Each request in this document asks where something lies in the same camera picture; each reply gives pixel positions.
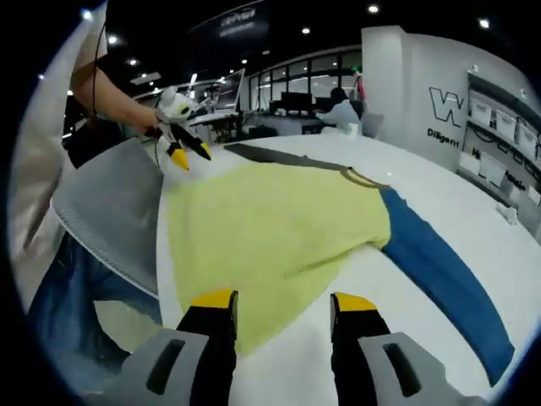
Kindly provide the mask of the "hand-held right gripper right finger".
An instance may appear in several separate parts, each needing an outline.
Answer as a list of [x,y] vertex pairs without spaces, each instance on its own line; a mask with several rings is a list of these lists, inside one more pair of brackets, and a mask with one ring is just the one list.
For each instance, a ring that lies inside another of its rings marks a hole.
[[444,365],[403,332],[390,332],[365,298],[331,294],[331,369],[340,405],[485,405],[447,380]]

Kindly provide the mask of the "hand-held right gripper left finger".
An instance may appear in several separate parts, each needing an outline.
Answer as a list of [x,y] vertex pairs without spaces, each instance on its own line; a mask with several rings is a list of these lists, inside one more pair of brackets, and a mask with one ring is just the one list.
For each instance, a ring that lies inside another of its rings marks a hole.
[[126,360],[122,405],[227,405],[237,355],[238,291],[194,299],[176,329],[164,329]]

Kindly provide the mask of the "person's left hand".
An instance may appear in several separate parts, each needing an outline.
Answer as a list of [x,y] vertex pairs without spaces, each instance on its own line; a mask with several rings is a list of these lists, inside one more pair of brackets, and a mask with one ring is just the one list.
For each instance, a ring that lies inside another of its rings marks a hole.
[[144,108],[135,115],[135,124],[144,136],[157,139],[161,136],[159,129],[160,120],[156,116],[156,111],[152,108]]

